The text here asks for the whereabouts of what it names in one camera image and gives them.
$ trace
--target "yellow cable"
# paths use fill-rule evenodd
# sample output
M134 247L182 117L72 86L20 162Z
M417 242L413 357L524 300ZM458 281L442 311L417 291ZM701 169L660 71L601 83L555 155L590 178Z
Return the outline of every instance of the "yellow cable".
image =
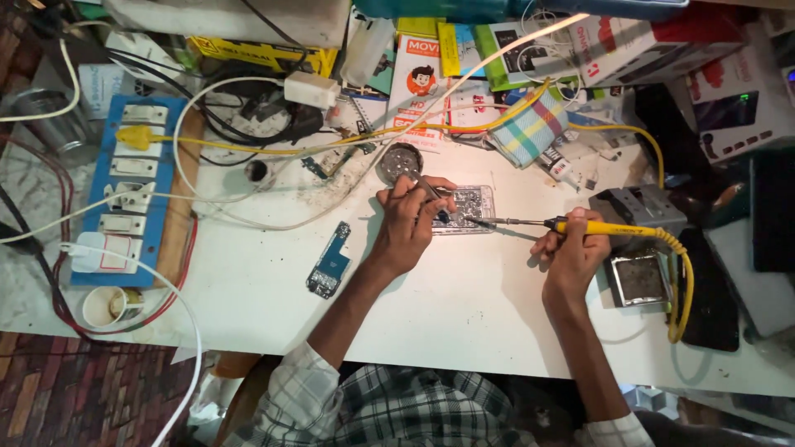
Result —
M624 126L623 124L609 124L606 126L581 126L579 124L574 124L570 122L568 125L574 127L575 129L582 129L582 130L609 130L609 129L632 130L633 132L638 132L639 134L643 135L643 137L645 137L647 140L649 140L649 143L651 143L651 146L654 148L654 152L657 153L657 186L659 186L660 189L663 189L663 187L665 186L665 169L663 168L662 165L662 150L660 149L660 145L657 144L657 140L655 140L654 137L652 137L649 132L646 132L640 127Z
M514 104L514 107L511 107L513 110L509 109L506 113L502 114L499 119L494 120L488 124L483 124L482 126L469 126L469 127L461 127L461 126L449 126L447 124L431 124L423 122L414 127L414 129L446 129L446 130L458 130L459 132L471 132L473 130L488 130L493 127L500 126L504 122L512 119L514 116L518 115L522 111L524 111L527 107L530 107L541 98L541 95L549 88L549 78L537 89L533 91L533 96L529 99L523 99L524 103ZM356 135L354 137L344 138L337 142L333 142L330 144L344 144L349 142L357 142L359 140L363 140L366 138L377 137L379 135L388 134L389 132L399 132L400 130L404 130L408 126L396 126L391 127L389 129L384 130L377 130L375 132L369 134L362 134ZM166 135L155 135L152 133L151 129L147 126L130 126L125 129L118 130L116 132L116 139L125 142L132 147L136 147L141 150L146 150L149 147L151 142L165 142L173 140L172 137ZM268 155L294 155L300 153L302 150L268 150L268 149L257 149L254 147L249 146L238 146L232 144L226 144L222 142L207 142L204 140L199 140L196 138L184 138L180 137L180 142L183 143L198 143L207 146L214 146L219 147L222 149L228 150L239 150L242 152L250 152L253 154L268 154Z
M659 186L660 189L665 187L665 167L663 166L662 149L657 143L657 140L655 140L649 132L641 129L640 127L624 126L622 124L609 124L605 126L581 126L579 124L570 122L569 126L581 130L632 130L633 132L638 132L639 134L643 135L645 139L649 140L649 143L651 143L651 146L654 148L654 152L657 154L657 186ZM677 323L677 314L679 313L679 290L677 288L677 278L673 273L673 262L671 262L671 258L669 258L669 280L671 282L673 291L673 302L671 303L671 316L668 325L668 341L672 344L675 344L682 339L682 336L684 335L684 329L687 326L688 320L690 318L690 308L692 307L693 301L693 288L695 287L693 265L690 263L690 257L687 254L687 250L682 247L682 243L679 242L677 238L665 232L665 230L662 228L657 229L656 236L666 241L673 249L673 252L682 257L682 266L684 266L684 279L687 281L687 286L684 290L682 318Z
M656 236L664 240L674 253L682 257L682 265L684 266L684 278L687 280L687 286L684 289L684 307L682 308L682 318L677 323L677 314L679 313L679 298L677 293L673 294L673 303L671 303L671 317L668 324L668 341L672 344L678 343L684 335L684 328L688 325L690 318L690 307L693 303L693 288L695 287L693 278L693 265L690 263L688 251L682 246L679 240L662 228L657 229Z

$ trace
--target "right hand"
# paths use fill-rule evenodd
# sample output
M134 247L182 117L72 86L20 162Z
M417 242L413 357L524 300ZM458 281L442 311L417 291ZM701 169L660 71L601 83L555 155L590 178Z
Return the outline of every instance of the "right hand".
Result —
M599 265L610 254L610 238L607 235L585 235L588 220L604 222L596 211L577 207L566 217L567 234L548 232L530 248L530 253L541 253L541 260L552 262L541 291L541 299L549 315L587 317L585 293Z

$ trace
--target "red wire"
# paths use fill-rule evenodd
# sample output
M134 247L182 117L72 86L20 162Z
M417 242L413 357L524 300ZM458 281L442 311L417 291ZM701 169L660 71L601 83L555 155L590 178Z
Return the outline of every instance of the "red wire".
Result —
M13 143L16 146L20 146L22 149L27 150L28 152L30 152L33 156L35 156L36 158L41 160L41 162L46 164L52 170L52 173L55 175L56 179L58 180L58 184L60 186L60 202L61 202L60 215L61 215L61 217L64 217L64 216L68 215L70 212L72 212L72 201L74 199L75 186L74 186L74 183L72 181L72 177L69 175L69 172L64 168L63 165L61 165L61 163L57 160L57 158L52 157L49 154L47 154L46 152L40 151L40 150L32 147L31 145L28 145L28 144L26 144L24 142L20 142L20 141L14 139L14 138L11 138L7 134L0 134L0 139L6 140L8 142L11 142L11 143ZM176 285L177 289L179 289L179 290L182 290L182 286L184 285L185 279L188 276L188 268L190 267L191 257L192 257L192 254L193 254L193 247L196 244L196 234L198 232L198 229L199 229L199 220L198 220L198 218L196 216L194 216L193 217L193 228L192 228L191 238L188 241L188 247L187 247L187 249L185 251L185 257L184 257L183 267L182 267L182 275L180 276L180 281ZM70 223L69 223L68 220L65 220L64 222L61 222L60 231L61 231L61 240L62 241L70 242L72 240L72 230L71 230L71 226L70 226ZM66 257L67 257L66 252L61 251L58 254L58 259L52 265L52 273L53 273L53 276L55 277L56 280L58 280L58 278L59 278L60 268L63 266L63 263L66 260ZM176 295L175 295L174 292L172 292L169 295L169 297L166 298L165 303L163 304L163 306L161 306L152 315L147 317L144 321L142 321L140 323L137 323L137 324L135 324L135 325L133 325L131 327L138 328L138 327L142 327L144 325L148 325L152 321L155 321L160 315L165 313L165 311L168 310L169 307L171 307L171 305L174 303L175 300L176 300ZM121 330L100 332L100 331L95 331L93 329L84 328L84 327L80 326L77 323L77 321L75 321L75 318L72 315L72 312L70 311L70 309L68 307L68 304L66 304L66 301L59 300L56 293L54 293L52 295L52 308L53 308L53 311L55 312L55 314L64 323L66 323L71 328L73 328L78 333L78 335L80 335L81 337L88 338L86 334L110 335L110 334L118 334L118 333L122 333L122 332L127 332L128 330L130 330L130 328L124 328L124 329L121 329ZM88 338L88 339L91 340L91 341L94 341L94 342L99 342L98 340L92 340L91 338Z
M182 286L184 286L184 284L185 284L185 279L188 277L188 268L191 266L191 257L193 256L193 247L194 247L194 245L196 245L196 234L198 233L198 230L199 230L199 219L194 216L193 217L193 229L191 231L191 238L188 241L188 247L185 250L185 258L184 258L184 261L183 261L183 264L182 264L182 275L180 276L180 281L176 284L176 288L178 290L182 290ZM176 301L176 294L174 292L172 292L169 295L169 297L165 299L165 303L163 303L163 305L158 310L156 310L154 313L152 313L152 315L149 315L146 319L144 319L140 323L136 323L135 325L132 325L131 327L140 328L142 326L148 325L152 321L155 321L160 315L165 313L166 310L169 310L169 307L171 307L171 305L174 304L174 301ZM92 329L87 329L87 328L80 327L80 330L88 332L90 334L95 334L95 335L119 334L119 333L122 333L122 332L128 332L129 329L130 328L124 328L124 329L118 329L118 330L114 330L114 331L100 332L100 331L95 331L95 330L92 330Z

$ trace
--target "plaid shirt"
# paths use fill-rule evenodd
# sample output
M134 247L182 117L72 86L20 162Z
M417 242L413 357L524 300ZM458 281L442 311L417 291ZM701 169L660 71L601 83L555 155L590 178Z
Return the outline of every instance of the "plaid shirt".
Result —
M273 371L252 423L224 447L537 447L510 424L508 398L474 372L367 365L338 383L337 370L304 342ZM588 447L654 446L632 413L576 435Z

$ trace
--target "cartoon boy illustration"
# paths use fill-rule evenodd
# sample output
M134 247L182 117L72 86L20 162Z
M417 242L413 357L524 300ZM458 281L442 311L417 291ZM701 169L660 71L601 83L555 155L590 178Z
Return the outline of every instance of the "cartoon boy illustration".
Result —
M436 77L433 75L433 67L425 65L417 67L409 73L406 85L414 95L427 96L436 92Z

